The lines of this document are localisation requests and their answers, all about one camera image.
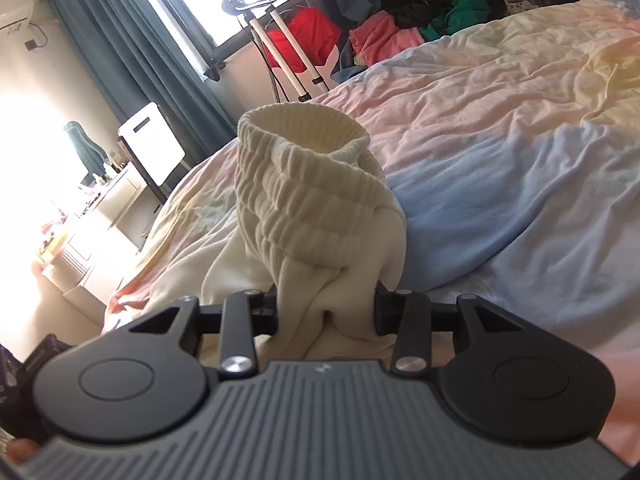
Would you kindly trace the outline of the cream white sweatpants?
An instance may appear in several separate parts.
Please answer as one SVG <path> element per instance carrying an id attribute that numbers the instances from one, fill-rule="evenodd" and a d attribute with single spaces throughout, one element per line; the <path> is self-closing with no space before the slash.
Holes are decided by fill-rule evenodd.
<path id="1" fill-rule="evenodd" d="M 279 328 L 258 360 L 388 362 L 395 342 L 373 324 L 377 284 L 395 289 L 407 221 L 371 138 L 355 119 L 314 103 L 273 104 L 238 123 L 235 171 L 240 255 L 219 271 L 219 296 L 277 287 Z"/>

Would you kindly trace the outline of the white dressing table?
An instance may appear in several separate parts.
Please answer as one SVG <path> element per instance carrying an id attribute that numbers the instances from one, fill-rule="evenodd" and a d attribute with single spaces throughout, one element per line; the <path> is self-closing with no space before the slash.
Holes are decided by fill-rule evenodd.
<path id="1" fill-rule="evenodd" d="M 145 189 L 133 164 L 98 186 L 96 201 L 66 224 L 61 247 L 43 268 L 62 297 L 97 326 L 104 324 L 110 300 L 139 252 L 122 232 L 122 220 Z"/>

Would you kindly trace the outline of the pastel tie-dye bed sheet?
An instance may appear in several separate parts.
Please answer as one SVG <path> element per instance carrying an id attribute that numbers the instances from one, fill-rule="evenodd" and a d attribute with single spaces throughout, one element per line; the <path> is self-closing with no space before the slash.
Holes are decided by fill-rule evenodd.
<path id="1" fill-rule="evenodd" d="M 407 221 L 397 287 L 475 294 L 611 370 L 601 437 L 639 458 L 639 0 L 475 25 L 307 103 L 359 122 Z M 183 295 L 219 302 L 240 255 L 238 136 L 178 184 L 104 330 Z"/>

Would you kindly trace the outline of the white and black chair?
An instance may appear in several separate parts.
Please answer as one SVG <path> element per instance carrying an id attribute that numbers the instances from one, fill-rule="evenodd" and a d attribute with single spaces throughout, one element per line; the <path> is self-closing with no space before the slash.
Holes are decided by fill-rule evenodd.
<path id="1" fill-rule="evenodd" d="M 169 193 L 163 190 L 171 173 L 182 164 L 186 152 L 160 111 L 149 102 L 118 129 L 118 140 L 130 155 L 145 183 L 163 204 Z"/>

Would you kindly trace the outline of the pink towel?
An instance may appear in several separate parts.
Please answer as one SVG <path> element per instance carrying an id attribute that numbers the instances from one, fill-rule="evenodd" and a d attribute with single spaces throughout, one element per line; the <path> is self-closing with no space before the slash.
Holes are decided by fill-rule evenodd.
<path id="1" fill-rule="evenodd" d="M 349 32 L 355 54 L 367 66 L 392 58 L 396 54 L 424 43 L 416 27 L 399 28 L 394 18 L 378 11 Z"/>

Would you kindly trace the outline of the red cloth pile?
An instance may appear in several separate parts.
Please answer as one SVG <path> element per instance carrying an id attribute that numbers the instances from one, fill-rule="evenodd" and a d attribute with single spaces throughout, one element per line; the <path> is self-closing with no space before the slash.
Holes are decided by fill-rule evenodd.
<path id="1" fill-rule="evenodd" d="M 342 34 L 342 30 L 316 8 L 297 9 L 286 26 L 314 66 L 326 64 Z M 272 25 L 267 34 L 294 73 L 306 72 L 306 65 L 277 25 Z"/>

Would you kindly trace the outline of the left teal curtain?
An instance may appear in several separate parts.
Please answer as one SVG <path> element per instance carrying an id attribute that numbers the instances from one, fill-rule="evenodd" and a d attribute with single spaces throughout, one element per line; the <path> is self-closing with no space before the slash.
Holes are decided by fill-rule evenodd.
<path id="1" fill-rule="evenodd" d="M 149 0 L 47 0 L 120 122 L 156 103 L 184 151 L 200 162 L 236 125 L 196 73 Z"/>

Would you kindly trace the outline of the black garment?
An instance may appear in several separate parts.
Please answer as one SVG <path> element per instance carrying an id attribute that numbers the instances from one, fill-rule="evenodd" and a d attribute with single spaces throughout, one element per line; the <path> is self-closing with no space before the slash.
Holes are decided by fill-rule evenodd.
<path id="1" fill-rule="evenodd" d="M 381 10 L 390 14 L 400 29 L 426 27 L 451 0 L 380 0 Z"/>

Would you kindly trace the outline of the green garment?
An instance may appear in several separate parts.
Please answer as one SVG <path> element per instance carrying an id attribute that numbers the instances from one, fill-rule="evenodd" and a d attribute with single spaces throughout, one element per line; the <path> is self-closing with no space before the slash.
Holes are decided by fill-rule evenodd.
<path id="1" fill-rule="evenodd" d="M 426 26 L 419 27 L 418 31 L 425 41 L 434 41 L 486 23 L 491 14 L 487 0 L 448 0 L 436 16 Z"/>

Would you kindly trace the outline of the white air conditioner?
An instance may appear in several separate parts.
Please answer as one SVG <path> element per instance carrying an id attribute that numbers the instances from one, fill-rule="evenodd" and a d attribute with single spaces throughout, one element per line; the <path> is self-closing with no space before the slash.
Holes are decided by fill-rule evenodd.
<path id="1" fill-rule="evenodd" d="M 9 36 L 29 24 L 34 0 L 0 0 L 0 32 Z"/>

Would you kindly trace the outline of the wavy frame mirror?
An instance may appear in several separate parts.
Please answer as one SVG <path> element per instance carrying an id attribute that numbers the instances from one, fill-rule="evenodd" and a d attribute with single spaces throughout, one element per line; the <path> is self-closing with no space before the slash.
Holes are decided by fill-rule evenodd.
<path id="1" fill-rule="evenodd" d="M 64 131 L 70 138 L 80 161 L 85 166 L 90 176 L 104 178 L 105 166 L 110 162 L 106 151 L 94 142 L 82 128 L 79 122 L 68 122 Z"/>

